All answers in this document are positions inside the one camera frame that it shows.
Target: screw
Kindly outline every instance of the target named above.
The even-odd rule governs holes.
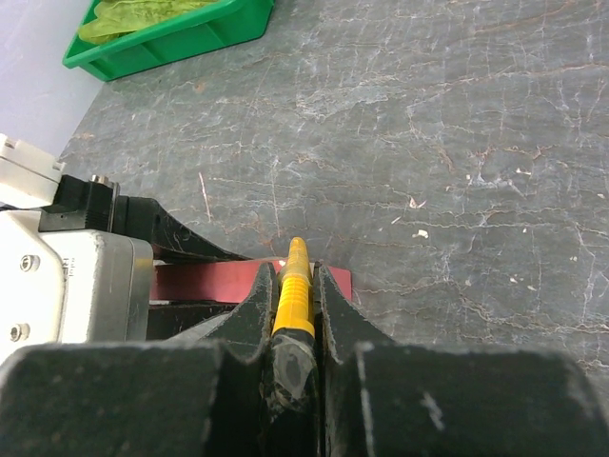
[[[29,325],[28,324],[14,324],[10,328],[10,340],[13,343],[17,341],[27,340],[29,337]]]
[[[107,176],[98,176],[94,174],[91,176],[91,183],[103,184],[104,186],[109,186],[110,180]]]
[[[24,255],[21,258],[19,268],[27,273],[28,271],[36,271],[40,265],[40,257],[37,255]]]

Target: red object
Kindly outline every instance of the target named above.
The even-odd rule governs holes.
[[[156,267],[150,300],[212,300],[241,303],[249,295],[258,267],[272,263],[281,269],[280,260],[246,260],[215,264],[160,265]],[[334,280],[347,300],[351,300],[351,272],[330,267]]]

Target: green plastic crate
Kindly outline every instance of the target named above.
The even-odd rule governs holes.
[[[95,18],[93,0],[82,24]],[[135,31],[105,45],[86,43],[78,34],[69,44],[64,65],[80,67],[102,81],[111,81],[193,55],[218,50],[265,34],[274,0],[219,0]]]

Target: yellow tip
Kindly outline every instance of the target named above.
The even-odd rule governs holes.
[[[309,300],[313,279],[308,264],[306,243],[302,238],[296,237],[290,243],[282,276],[282,291],[273,333],[280,328],[295,328],[315,337],[312,300]]]

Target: marble tabletop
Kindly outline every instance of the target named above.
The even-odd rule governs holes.
[[[609,410],[608,66],[601,0],[277,0],[63,158],[248,256],[304,237],[400,342],[565,351]]]

